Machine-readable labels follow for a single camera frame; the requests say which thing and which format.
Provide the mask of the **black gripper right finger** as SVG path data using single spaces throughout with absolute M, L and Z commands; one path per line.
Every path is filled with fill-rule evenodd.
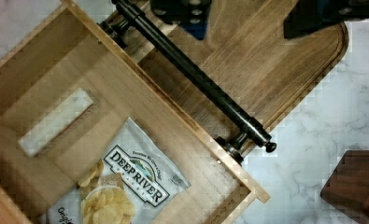
M 298 0 L 283 22 L 283 36 L 300 38 L 344 21 L 366 19 L 369 0 Z

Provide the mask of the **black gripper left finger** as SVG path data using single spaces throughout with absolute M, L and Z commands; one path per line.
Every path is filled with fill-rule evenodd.
M 151 11 L 164 23 L 177 24 L 197 40 L 206 36 L 212 0 L 149 0 Z

